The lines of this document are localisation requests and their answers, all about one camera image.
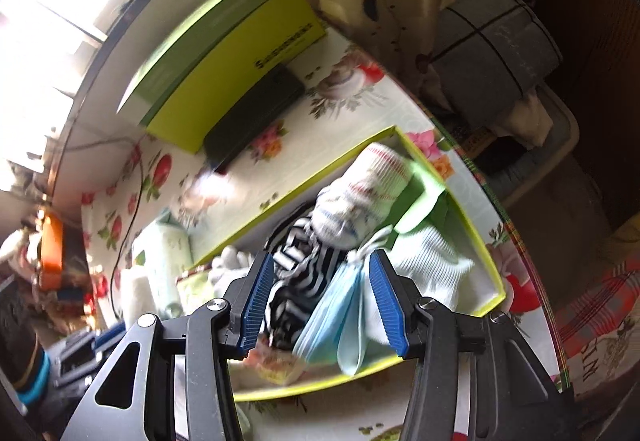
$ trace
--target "window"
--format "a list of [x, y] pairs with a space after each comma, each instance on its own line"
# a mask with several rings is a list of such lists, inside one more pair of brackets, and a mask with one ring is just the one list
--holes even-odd
[[128, 1], [0, 0], [0, 160], [44, 171], [47, 139]]

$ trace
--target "metal screw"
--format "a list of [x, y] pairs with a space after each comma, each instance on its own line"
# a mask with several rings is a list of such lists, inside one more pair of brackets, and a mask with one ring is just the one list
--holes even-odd
[[502, 311], [492, 311], [489, 318], [491, 318], [491, 322], [494, 324], [503, 324], [509, 319], [509, 317]]
[[210, 311], [221, 311], [226, 307], [226, 300], [223, 298], [214, 298], [207, 304]]
[[424, 309], [425, 311], [436, 309], [437, 305], [438, 302], [436, 301], [436, 299], [428, 296], [420, 298], [420, 300], [418, 300], [418, 306], [420, 306], [420, 309]]
[[156, 323], [156, 317], [152, 314], [147, 313], [146, 315], [142, 315], [140, 316], [140, 318], [138, 318], [138, 325], [140, 327], [152, 326], [155, 323]]

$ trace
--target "floral tablecloth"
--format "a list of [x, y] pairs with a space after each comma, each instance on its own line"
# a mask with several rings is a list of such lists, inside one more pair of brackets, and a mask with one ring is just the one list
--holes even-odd
[[[558, 386], [566, 388], [566, 361], [536, 270], [513, 223], [463, 151], [393, 78], [332, 28], [288, 67], [303, 81], [307, 95], [232, 163], [225, 189], [208, 201], [207, 208], [196, 216], [197, 225], [190, 230], [194, 260], [206, 256], [233, 231], [365, 138], [398, 125], [433, 163], [478, 229], [507, 289], [502, 309], [510, 312]], [[111, 280], [118, 254], [122, 252], [119, 268], [136, 234], [162, 209], [175, 203], [185, 183], [196, 177], [203, 165], [202, 155], [184, 153], [146, 136], [134, 148], [113, 186], [82, 196], [87, 257], [96, 285], [101, 288], [98, 303], [107, 324], [116, 319], [110, 296], [117, 305], [118, 272], [112, 285], [107, 281]], [[129, 230], [134, 214], [136, 220]], [[302, 429], [303, 421], [306, 435], [314, 439], [394, 439], [394, 428], [402, 423], [408, 402], [408, 366], [403, 363], [361, 382], [293, 401], [249, 405], [254, 435], [260, 440], [282, 439], [285, 430]], [[363, 395], [368, 396], [365, 401], [330, 398], [340, 397], [342, 392], [356, 395], [362, 386], [371, 387]], [[463, 424], [465, 415], [460, 417], [458, 422]], [[338, 429], [344, 435], [338, 436]]]

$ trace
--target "orange object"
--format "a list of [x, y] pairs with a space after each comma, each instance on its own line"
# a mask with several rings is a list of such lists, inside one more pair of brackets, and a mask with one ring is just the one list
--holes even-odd
[[62, 283], [62, 221], [55, 215], [46, 215], [42, 226], [40, 253], [40, 289], [53, 291]]

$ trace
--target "blue face mask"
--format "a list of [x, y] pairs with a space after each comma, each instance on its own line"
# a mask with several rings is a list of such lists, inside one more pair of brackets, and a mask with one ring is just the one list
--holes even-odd
[[377, 232], [359, 250], [350, 251], [347, 262], [314, 309], [293, 348], [293, 354], [307, 363], [338, 363], [343, 373], [353, 376], [362, 364], [367, 346], [364, 324], [364, 261], [381, 247], [391, 227]]

